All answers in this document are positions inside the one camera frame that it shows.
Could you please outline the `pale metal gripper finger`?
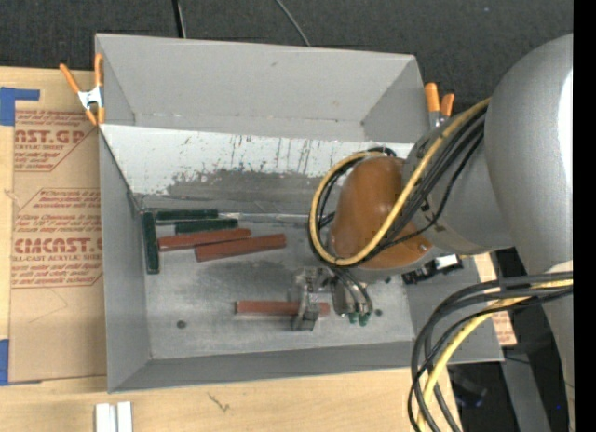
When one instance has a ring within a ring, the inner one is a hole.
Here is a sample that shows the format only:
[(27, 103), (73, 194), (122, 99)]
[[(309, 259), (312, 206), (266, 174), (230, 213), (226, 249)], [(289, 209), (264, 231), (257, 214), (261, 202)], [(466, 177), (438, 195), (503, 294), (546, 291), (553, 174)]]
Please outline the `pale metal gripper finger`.
[(304, 267), (298, 271), (293, 278), (291, 299), (299, 303), (318, 303), (321, 278), (319, 267)]
[(300, 304), (297, 314), (291, 320), (294, 331), (312, 331), (320, 317), (330, 314), (328, 303)]

